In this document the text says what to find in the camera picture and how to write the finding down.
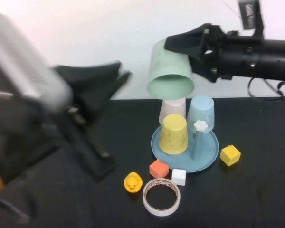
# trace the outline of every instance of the foam block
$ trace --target foam block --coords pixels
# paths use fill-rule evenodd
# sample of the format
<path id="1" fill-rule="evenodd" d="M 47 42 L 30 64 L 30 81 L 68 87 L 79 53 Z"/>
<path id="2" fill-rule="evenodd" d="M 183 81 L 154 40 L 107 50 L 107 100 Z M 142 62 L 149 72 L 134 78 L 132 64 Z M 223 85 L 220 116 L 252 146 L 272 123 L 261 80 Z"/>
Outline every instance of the foam block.
<path id="1" fill-rule="evenodd" d="M 185 170 L 173 169 L 171 181 L 177 185 L 185 186 L 185 184 L 186 184 L 186 171 Z"/>
<path id="2" fill-rule="evenodd" d="M 150 174 L 154 178 L 164 178 L 169 173 L 169 166 L 162 163 L 159 159 L 150 165 Z"/>
<path id="3" fill-rule="evenodd" d="M 240 156 L 241 152 L 231 145 L 222 149 L 219 157 L 227 166 L 230 166 L 237 163 Z"/>

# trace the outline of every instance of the tape roll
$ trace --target tape roll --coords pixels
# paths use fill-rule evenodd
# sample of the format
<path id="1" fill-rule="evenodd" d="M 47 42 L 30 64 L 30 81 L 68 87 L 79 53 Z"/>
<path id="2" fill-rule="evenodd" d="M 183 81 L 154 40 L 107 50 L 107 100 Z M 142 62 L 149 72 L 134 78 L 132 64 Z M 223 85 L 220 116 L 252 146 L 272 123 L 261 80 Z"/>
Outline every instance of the tape roll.
<path id="1" fill-rule="evenodd" d="M 175 203 L 173 204 L 172 207 L 168 208 L 168 209 L 165 209 L 165 210 L 158 210 L 158 209 L 155 209 L 154 207 L 152 207 L 148 201 L 147 201 L 147 194 L 149 192 L 149 190 L 151 188 L 153 188 L 154 186 L 157 186 L 157 185 L 166 185 L 168 187 L 170 187 L 174 192 L 175 192 L 175 195 L 176 195 L 176 201 Z M 165 178 L 157 178 L 157 179 L 154 179 L 154 180 L 151 180 L 150 182 L 148 182 L 146 184 L 146 186 L 143 188 L 143 191 L 142 191 L 142 200 L 143 200 L 143 204 L 144 206 L 146 207 L 146 209 L 153 215 L 156 215 L 156 216 L 160 216 L 160 217 L 164 217 L 164 216 L 168 216 L 172 213 L 174 213 L 177 208 L 179 207 L 180 205 L 180 200 L 181 200 L 181 194 L 180 194 L 180 190 L 179 188 L 177 187 L 176 184 L 174 184 L 171 180 L 169 179 L 165 179 Z"/>

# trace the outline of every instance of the black robotic arm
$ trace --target black robotic arm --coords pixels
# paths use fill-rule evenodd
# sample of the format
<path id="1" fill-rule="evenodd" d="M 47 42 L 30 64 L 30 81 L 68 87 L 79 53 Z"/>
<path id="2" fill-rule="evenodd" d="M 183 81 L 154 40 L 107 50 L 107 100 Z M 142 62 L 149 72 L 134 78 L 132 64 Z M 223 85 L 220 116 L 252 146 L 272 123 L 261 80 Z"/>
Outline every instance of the black robotic arm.
<path id="1" fill-rule="evenodd" d="M 250 37 L 239 36 L 238 31 L 225 34 L 220 26 L 204 24 L 167 37 L 165 49 L 188 55 L 193 73 L 211 82 L 233 76 L 285 81 L 285 41 L 264 39 L 259 0 L 252 9 L 256 30 Z"/>

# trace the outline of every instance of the yellow rubber duck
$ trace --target yellow rubber duck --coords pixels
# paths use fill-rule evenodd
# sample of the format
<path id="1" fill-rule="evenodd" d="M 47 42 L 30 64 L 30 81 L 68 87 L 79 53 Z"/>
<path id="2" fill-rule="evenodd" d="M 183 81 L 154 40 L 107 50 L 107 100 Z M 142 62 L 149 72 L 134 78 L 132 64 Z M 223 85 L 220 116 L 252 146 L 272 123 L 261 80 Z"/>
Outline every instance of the yellow rubber duck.
<path id="1" fill-rule="evenodd" d="M 131 172 L 123 182 L 124 188 L 131 193 L 138 192 L 143 185 L 143 180 L 136 172 Z"/>

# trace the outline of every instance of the blue plate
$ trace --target blue plate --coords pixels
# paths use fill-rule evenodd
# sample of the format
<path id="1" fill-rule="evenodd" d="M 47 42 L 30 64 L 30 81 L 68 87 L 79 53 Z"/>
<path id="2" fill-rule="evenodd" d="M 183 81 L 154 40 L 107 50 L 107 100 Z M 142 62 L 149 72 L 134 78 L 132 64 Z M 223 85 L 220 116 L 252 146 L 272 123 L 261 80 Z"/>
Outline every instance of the blue plate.
<path id="1" fill-rule="evenodd" d="M 156 129 L 152 136 L 151 147 L 153 154 L 161 162 L 169 165 L 170 169 L 186 170 L 187 172 L 199 172 L 209 167 L 219 154 L 219 142 L 215 134 L 211 131 L 203 136 L 202 155 L 200 160 L 191 158 L 194 145 L 194 132 L 188 130 L 188 147 L 185 152 L 177 155 L 167 154 L 159 147 L 161 126 Z"/>

